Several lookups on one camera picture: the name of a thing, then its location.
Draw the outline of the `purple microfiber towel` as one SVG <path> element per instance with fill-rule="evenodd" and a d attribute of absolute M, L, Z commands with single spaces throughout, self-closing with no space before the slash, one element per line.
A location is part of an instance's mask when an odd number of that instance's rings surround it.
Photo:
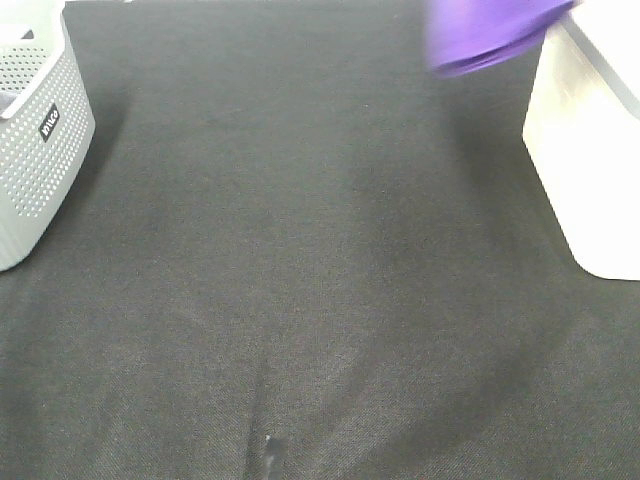
<path fill-rule="evenodd" d="M 426 59 L 443 76 L 510 60 L 539 45 L 574 5 L 557 0 L 427 1 Z"/>

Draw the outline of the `white plastic storage bin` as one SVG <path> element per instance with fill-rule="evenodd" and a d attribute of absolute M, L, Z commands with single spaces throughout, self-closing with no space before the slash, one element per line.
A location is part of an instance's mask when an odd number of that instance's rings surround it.
<path fill-rule="evenodd" d="M 547 31 L 522 138 L 576 263 L 638 280 L 638 2 L 583 1 Z"/>

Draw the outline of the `black fabric table cover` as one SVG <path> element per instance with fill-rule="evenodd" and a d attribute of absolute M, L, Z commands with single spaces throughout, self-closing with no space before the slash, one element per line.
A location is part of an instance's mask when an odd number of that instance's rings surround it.
<path fill-rule="evenodd" d="M 573 261 L 538 53 L 418 1 L 76 3 L 96 119 L 1 277 L 5 479 L 635 479 L 639 286 Z"/>

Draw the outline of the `grey perforated plastic basket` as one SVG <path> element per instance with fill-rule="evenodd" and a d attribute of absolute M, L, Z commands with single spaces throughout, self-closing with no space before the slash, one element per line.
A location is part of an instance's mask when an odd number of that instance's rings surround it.
<path fill-rule="evenodd" d="M 1 4 L 1 268 L 34 249 L 64 201 L 95 119 L 62 1 Z"/>

